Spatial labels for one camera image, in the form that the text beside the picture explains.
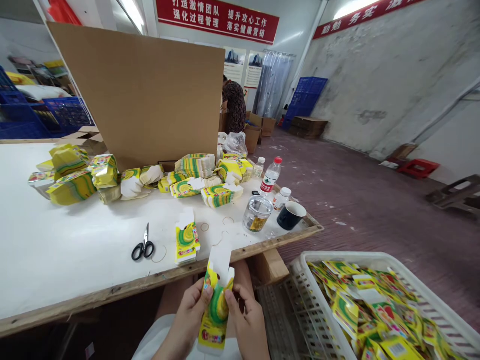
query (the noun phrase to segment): glass jar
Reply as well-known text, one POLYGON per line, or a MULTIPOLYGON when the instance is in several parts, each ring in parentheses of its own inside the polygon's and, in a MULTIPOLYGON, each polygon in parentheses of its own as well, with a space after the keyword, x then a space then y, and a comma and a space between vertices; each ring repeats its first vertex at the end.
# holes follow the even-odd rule
POLYGON ((266 198, 260 195, 252 196, 243 215, 243 227, 252 233, 262 231, 273 210, 274 206, 266 198))

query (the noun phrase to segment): red stool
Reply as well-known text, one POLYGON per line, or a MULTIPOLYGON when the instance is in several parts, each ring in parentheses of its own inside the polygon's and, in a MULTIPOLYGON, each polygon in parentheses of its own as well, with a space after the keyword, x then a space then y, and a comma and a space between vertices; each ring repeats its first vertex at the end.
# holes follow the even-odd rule
POLYGON ((407 162, 397 170, 398 173, 412 175, 415 179, 426 179, 439 168, 440 164, 424 159, 415 159, 407 162))

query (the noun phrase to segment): small white bottle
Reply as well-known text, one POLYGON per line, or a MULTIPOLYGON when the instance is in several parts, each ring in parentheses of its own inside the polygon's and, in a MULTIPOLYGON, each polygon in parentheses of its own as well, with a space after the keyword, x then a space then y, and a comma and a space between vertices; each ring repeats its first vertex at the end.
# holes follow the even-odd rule
POLYGON ((290 201, 290 195, 292 195, 292 190, 288 187, 282 187, 280 192, 275 195, 273 199, 273 209, 282 210, 286 203, 290 201))
POLYGON ((264 172, 265 158, 259 157, 258 164, 253 168, 252 178, 260 178, 264 172))

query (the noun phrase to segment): pink floor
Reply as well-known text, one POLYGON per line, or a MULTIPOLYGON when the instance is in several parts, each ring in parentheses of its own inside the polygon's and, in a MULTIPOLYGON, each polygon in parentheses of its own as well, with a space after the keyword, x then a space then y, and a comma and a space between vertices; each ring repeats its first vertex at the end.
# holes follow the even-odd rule
POLYGON ((388 253, 480 331, 480 221, 424 200, 442 184, 415 180, 362 153, 278 128, 251 158, 260 156, 267 166, 283 158, 278 184, 290 188, 325 227, 281 248, 286 263, 303 251, 388 253))

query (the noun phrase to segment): hand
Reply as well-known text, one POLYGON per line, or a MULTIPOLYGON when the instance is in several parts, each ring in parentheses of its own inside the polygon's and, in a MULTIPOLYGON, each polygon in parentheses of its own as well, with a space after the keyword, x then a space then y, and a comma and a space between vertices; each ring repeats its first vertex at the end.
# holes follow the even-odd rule
POLYGON ((245 301, 245 314, 243 314, 234 293, 228 289, 225 291, 225 299, 235 326, 241 356, 245 360, 270 359, 262 306, 243 286, 235 284, 233 291, 239 293, 245 301))
POLYGON ((202 277, 183 294, 173 325, 154 359, 185 359, 192 351, 199 337, 202 317, 214 294, 210 285, 204 288, 204 279, 202 277))

